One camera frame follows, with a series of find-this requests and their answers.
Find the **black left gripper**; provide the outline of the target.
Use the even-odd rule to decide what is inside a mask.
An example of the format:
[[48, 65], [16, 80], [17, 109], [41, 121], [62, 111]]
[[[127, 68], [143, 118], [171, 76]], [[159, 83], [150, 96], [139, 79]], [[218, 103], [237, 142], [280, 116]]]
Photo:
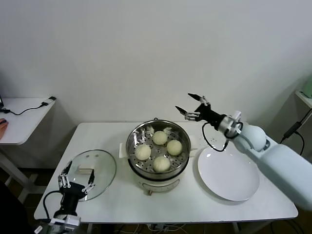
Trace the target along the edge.
[[95, 171], [92, 170], [88, 179], [87, 186], [70, 182], [68, 174], [72, 165], [72, 161], [63, 168], [58, 176], [59, 191], [62, 194], [60, 202], [60, 211], [64, 213], [75, 213], [78, 202], [86, 197], [86, 195], [95, 187]]

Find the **person's hand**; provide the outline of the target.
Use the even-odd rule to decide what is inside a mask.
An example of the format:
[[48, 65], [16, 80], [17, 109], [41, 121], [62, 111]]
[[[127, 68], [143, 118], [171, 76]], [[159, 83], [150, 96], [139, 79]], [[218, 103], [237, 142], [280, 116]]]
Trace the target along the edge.
[[8, 127], [8, 121], [4, 118], [1, 118], [0, 119], [0, 139], [3, 138], [7, 127]]

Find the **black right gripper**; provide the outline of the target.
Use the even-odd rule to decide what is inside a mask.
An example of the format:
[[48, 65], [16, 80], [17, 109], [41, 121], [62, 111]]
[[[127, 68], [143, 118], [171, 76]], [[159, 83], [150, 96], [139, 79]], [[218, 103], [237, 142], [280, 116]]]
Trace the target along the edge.
[[201, 104], [196, 108], [195, 112], [188, 112], [181, 107], [175, 106], [176, 109], [184, 116], [188, 121], [206, 121], [211, 126], [218, 130], [221, 122], [226, 117], [225, 114], [218, 114], [211, 109], [210, 103], [206, 100], [205, 96], [188, 93], [190, 97], [199, 101]]

